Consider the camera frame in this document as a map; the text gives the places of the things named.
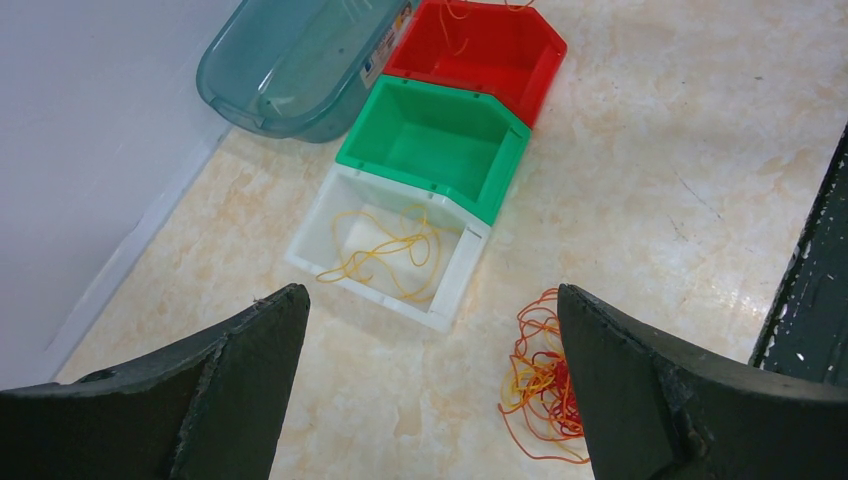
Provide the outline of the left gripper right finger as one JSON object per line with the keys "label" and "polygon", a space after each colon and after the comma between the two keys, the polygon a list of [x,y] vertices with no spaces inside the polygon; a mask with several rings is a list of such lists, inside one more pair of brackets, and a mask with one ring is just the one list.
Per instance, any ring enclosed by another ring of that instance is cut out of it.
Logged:
{"label": "left gripper right finger", "polygon": [[561,341],[598,479],[843,479],[847,391],[760,370],[557,292]]}

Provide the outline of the red plastic bin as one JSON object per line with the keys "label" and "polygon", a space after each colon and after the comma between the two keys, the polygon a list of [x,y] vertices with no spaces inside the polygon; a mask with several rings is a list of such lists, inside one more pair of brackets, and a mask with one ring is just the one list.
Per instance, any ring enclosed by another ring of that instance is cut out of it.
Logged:
{"label": "red plastic bin", "polygon": [[531,6],[422,1],[384,72],[491,95],[534,128],[567,49]]}

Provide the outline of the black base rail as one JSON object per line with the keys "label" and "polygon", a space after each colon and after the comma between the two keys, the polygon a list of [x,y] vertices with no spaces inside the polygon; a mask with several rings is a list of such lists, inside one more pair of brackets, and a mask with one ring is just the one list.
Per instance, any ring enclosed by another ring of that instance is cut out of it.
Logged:
{"label": "black base rail", "polygon": [[847,134],[822,179],[748,364],[847,385]]}

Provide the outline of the blue transparent plastic tub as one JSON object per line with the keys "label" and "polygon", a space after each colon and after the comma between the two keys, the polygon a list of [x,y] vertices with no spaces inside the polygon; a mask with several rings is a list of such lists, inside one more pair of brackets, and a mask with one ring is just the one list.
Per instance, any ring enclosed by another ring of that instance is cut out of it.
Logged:
{"label": "blue transparent plastic tub", "polygon": [[416,1],[243,1],[205,51],[202,100],[231,124],[325,143],[354,123]]}

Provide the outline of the white plastic bin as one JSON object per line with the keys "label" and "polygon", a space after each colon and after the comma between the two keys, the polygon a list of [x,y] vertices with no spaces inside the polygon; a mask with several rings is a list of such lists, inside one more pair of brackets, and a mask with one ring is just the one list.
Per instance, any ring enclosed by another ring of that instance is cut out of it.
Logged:
{"label": "white plastic bin", "polygon": [[490,233],[442,195],[335,164],[285,258],[322,285],[447,333]]}

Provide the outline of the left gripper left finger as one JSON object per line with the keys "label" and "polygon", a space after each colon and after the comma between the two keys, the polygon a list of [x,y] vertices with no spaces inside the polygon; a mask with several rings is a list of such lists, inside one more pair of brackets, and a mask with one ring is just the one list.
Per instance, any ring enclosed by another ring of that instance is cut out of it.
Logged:
{"label": "left gripper left finger", "polygon": [[242,312],[70,384],[1,394],[5,479],[266,479],[305,339],[290,284]]}

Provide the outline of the green plastic bin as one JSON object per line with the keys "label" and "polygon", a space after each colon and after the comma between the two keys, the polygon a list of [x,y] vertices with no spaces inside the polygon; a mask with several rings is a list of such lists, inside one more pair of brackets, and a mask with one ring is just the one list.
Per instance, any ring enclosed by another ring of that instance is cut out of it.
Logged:
{"label": "green plastic bin", "polygon": [[492,95],[383,75],[336,161],[442,195],[493,225],[531,136]]}

